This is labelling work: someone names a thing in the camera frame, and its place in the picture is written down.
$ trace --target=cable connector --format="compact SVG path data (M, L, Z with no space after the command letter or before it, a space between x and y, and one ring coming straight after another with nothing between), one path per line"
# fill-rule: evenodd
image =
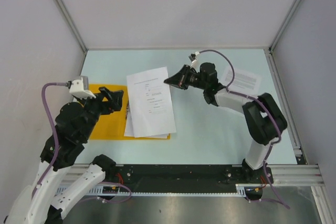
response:
M70 89L71 84L72 84L72 81L68 81L66 87L67 87L68 89Z
M89 79L87 76L78 76L71 82L70 94L75 98L89 99L96 96L89 90Z
M189 55L189 59L191 61L191 68L196 69L198 67L198 63L197 63L197 56L199 55L199 52L195 52L194 54Z

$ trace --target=table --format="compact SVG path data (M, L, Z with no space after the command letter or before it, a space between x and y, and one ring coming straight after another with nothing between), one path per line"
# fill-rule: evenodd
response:
M191 50L89 50L82 75L90 83L126 85L129 74L167 66L169 75L190 64ZM262 49L220 50L234 67L262 76L260 94L270 93L279 104L272 77ZM215 53L201 54L200 62L216 65L218 77L227 62ZM208 105L202 90L171 89L177 133L170 140L89 141L77 164L91 163L105 154L119 164L241 164L249 150L251 137L245 118ZM286 131L268 159L269 164L296 164Z
M278 187L291 210L279 204L249 204L240 197L132 197L123 204L91 200L77 204L64 224L248 223L322 224L310 187ZM274 198L269 187L264 198Z

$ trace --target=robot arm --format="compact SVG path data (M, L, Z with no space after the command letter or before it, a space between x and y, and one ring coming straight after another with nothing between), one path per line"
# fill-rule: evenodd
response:
M57 158L51 169L46 173L45 171L52 163L56 153L55 140L52 135L46 141L40 156L41 163L33 183L34 190L29 206L14 204L5 223L40 224L45 223L45 221L47 221L46 223L62 223L61 221L70 209L94 185L102 182L106 177L114 176L115 162L104 155L100 155L94 159L88 171L63 192L63 195L54 198L64 176L83 151L83 145L87 143L99 117L114 111L120 111L122 107L123 91L111 92L107 88L101 87L99 93L93 94L87 90L87 77L81 76L69 81L68 87L70 94L78 102L70 102L64 105L55 119L59 142ZM20 196L26 197L27 194L22 193Z
M224 85L218 82L215 65L209 62L201 64L199 72L193 66L196 65L197 55L191 55L192 65L184 65L182 69L164 83L173 87L186 90L189 86L203 90L203 96L208 104L233 109L245 116L248 130L253 139L243 166L250 170L261 169L272 140L278 136L269 116L263 117L263 108L256 101L251 101L248 96L242 97L234 92L229 92ZM273 97L264 93L255 98L263 104L276 121L280 133L287 128L287 122L281 113Z

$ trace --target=paper sheet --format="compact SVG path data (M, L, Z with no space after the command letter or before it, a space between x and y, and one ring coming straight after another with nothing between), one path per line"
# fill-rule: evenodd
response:
M92 93L99 93L100 87L106 87L110 91L123 90L124 95L122 97L122 107L121 111L116 111L109 115L102 115L99 117L96 123L90 140L154 140L161 138L153 137L134 137L134 136L124 136L127 115L128 115L128 92L127 86L111 85L111 84L90 84L89 90Z
M127 76L135 137L176 132L167 67Z
M130 111L127 114L127 121L126 121L126 127L125 127L124 136L134 136L133 124L132 124L132 115L131 115ZM168 134L156 135L156 136L147 136L147 137L149 137L149 138L163 138L163 139L167 139Z
M224 74L220 79L220 83L227 85L232 79L232 70L228 66L224 70ZM261 84L261 76L246 71L235 68L235 80L230 85L229 89L243 93L243 94L258 94Z

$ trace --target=light blue table surface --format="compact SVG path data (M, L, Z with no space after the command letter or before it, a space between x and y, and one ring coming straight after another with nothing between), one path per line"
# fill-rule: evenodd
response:
M82 75L90 83L126 85L126 76L165 67L169 75L190 64L188 55L196 50L98 50L88 51ZM278 97L261 49L220 50L234 67L262 76L259 93ZM199 56L200 63L216 65L220 79L227 62L215 53ZM105 154L119 164L241 164L249 150L251 137L244 117L208 105L202 90L171 89L177 133L170 140L89 141L76 163L91 163L95 156ZM269 164L296 164L286 131L282 142L273 148Z

